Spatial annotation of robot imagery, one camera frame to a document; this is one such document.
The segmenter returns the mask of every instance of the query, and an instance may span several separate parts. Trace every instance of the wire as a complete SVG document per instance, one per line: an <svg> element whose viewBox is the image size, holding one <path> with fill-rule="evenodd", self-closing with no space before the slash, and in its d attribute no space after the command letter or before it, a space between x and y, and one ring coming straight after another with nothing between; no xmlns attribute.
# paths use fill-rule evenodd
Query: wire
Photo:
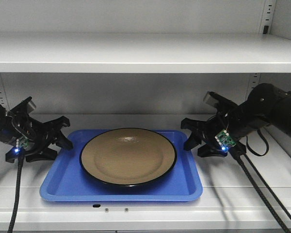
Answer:
<svg viewBox="0 0 291 233"><path fill-rule="evenodd" d="M220 116L217 115L221 124L225 127L224 122L222 119L220 119ZM266 140L266 138L262 135L260 129L258 130L258 134L261 137L261 139L265 142L266 144L266 152L263 155L266 155L266 153L269 150L269 144ZM258 177L261 179L261 181L263 182L263 184L266 186L266 188L269 190L269 192L272 194L272 196L274 197L274 199L277 201L277 203L280 205L280 207L283 209L283 211L286 213L286 215L289 217L289 219L291 220L291 214L288 212L287 208L283 205L283 203L280 201L280 199L277 197L277 195L273 192L273 190L271 189L271 187L267 184L267 182L264 180L264 178L262 177L262 175L260 174L260 172L258 171L258 169L254 166L254 164L251 162L251 160L249 159L248 155L246 154L246 152L242 149L242 147L240 146L239 142L236 143L236 147L239 149L239 151L241 152L241 154L243 154L245 156L245 158L247 159L247 161L249 162L250 166L254 169L254 171L256 172L256 174L258 175ZM248 145L248 137L247 137L247 147L251 152L251 148ZM246 176L248 177L249 181L251 182L252 186L254 187L254 189L256 190L256 192L258 193L258 195L260 196L260 198L262 199L262 201L264 202L265 206L269 209L269 211L271 212L271 214L273 215L273 217L275 218L275 220L277 221L277 223L280 225L280 227L284 230L284 232L286 233L291 233L291 231L288 229L288 227L285 225L285 223L282 221L282 219L279 217L279 215L277 214L277 212L274 210L274 208L272 207L272 205L269 203L269 201L267 200L267 198L265 197L265 195L262 193L261 189L258 187L257 183L254 181L253 177L251 176L251 174L249 173L248 169L246 168L245 164L243 163L243 161L240 158L240 154L237 153L235 148L231 148L229 150L230 154L232 155L232 157L237 161L237 163L242 167L243 171L245 172Z"/></svg>
<svg viewBox="0 0 291 233"><path fill-rule="evenodd" d="M15 220L16 220L18 203L19 203L20 177L21 177L21 171L22 171L23 164L24 164L24 158L25 158L25 153L24 153L23 149L21 149L21 151L19 152L19 156L18 156L17 178L16 178L16 188L15 188L15 201L14 201L14 207L13 207L13 212L12 212L12 217L11 217L8 233L13 232L13 228L14 228L14 224L15 224Z"/></svg>
<svg viewBox="0 0 291 233"><path fill-rule="evenodd" d="M243 171L245 172L246 176L248 177L249 181L251 182L252 186L266 205L266 207L269 209L271 214L273 215L274 219L277 221L277 223L281 226L281 228L286 233L291 233L289 228L285 225L285 223L282 221L282 219L279 217L279 215L276 213L275 209L272 207L272 205L269 203L265 195L262 193L261 189L258 187L257 183L254 181L253 177L249 173L248 169L246 168L245 164L241 160L240 156L233 156L233 158L237 161L237 163L242 167Z"/></svg>
<svg viewBox="0 0 291 233"><path fill-rule="evenodd" d="M269 150L270 146L269 146L269 144L268 144L267 139L266 139L266 138L264 137L264 135L262 134L261 130L258 129L257 132L258 132L258 135L260 136L260 138L263 140L263 142L264 142L265 145L266 145L266 151L265 151L265 153L264 153L264 154L259 154L259 153L255 152L255 151L254 151L254 150L249 146L249 143L248 143L248 136L246 136L246 146L247 146L248 150L249 150L251 153L253 153L254 155L256 155L256 156L264 156L264 155L266 155L266 154L268 153L268 150Z"/></svg>
<svg viewBox="0 0 291 233"><path fill-rule="evenodd" d="M288 212L287 208L283 205L283 203L280 201L280 199L277 197L277 195L273 192L273 190L271 189L271 187L267 184L267 182L264 180L264 178L262 177L262 175L260 174L260 172L258 171L258 169L256 168L256 166L254 166L254 164L252 163L252 161L250 160L250 158L248 157L248 155L245 153L244 154L245 158L247 159L247 161L249 162L249 164L251 165L251 167L254 169L254 171L256 172L256 174L258 175L258 177L261 179L261 181L263 182L263 184L265 185L265 187L268 189L268 191L272 194L272 196L275 198L275 200L278 202L278 204L280 205L280 207L283 209L283 211L286 213L286 215L289 217L289 219L291 220L291 214Z"/></svg>

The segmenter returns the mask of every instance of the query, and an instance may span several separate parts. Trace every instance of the shelf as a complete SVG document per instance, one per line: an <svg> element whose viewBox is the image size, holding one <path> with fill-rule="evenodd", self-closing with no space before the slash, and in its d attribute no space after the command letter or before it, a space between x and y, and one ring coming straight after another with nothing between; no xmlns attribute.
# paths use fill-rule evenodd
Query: shelf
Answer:
<svg viewBox="0 0 291 233"><path fill-rule="evenodd" d="M0 33L0 72L291 73L291 41L267 34Z"/></svg>
<svg viewBox="0 0 291 233"><path fill-rule="evenodd" d="M114 129L141 127L147 129L179 130L185 117L206 120L199 115L66 115L71 127L64 134L79 129ZM32 115L48 121L59 115ZM265 133L270 144L266 156L252 159L262 176L273 188L291 213L291 158ZM257 135L250 136L254 149L263 151L265 145ZM10 146L0 143L0 155ZM52 161L25 163L22 172L19 211L16 231L116 231L116 230L196 230L196 229L272 229L280 228L272 215L232 159L195 156L197 169L204 186L202 196L189 202L82 202L58 203L44 201L39 187ZM14 202L17 164L4 162L0 156L0 231L8 228ZM270 199L276 210L279 207ZM288 227L291 222L279 210Z"/></svg>

